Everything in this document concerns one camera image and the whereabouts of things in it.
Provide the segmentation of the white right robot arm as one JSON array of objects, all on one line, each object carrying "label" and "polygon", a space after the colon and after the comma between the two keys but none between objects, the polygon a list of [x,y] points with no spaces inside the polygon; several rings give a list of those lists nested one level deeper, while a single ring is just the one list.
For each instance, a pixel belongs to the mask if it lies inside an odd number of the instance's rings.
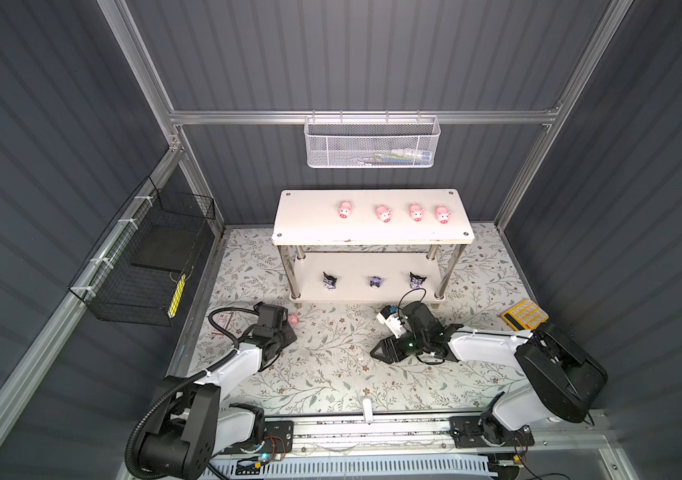
[{"label": "white right robot arm", "polygon": [[420,301],[404,307],[386,305],[376,320],[391,335],[370,355],[386,364],[426,356],[429,366],[480,361],[523,373],[523,385],[498,393],[478,419],[483,437],[493,445],[501,444],[505,434],[550,417],[584,422],[608,382],[605,368],[549,322],[532,330],[470,330],[440,323]]}]

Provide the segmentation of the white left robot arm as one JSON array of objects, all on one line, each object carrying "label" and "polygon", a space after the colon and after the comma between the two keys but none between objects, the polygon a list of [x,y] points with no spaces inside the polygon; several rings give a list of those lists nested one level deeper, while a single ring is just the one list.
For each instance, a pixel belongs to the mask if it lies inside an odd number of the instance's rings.
[{"label": "white left robot arm", "polygon": [[259,302],[251,308],[216,308],[207,320],[232,349],[189,377],[165,377],[127,440],[124,464],[136,479],[198,479],[224,450],[263,442],[261,407],[233,403],[224,408],[221,402],[297,340],[288,310]]}]

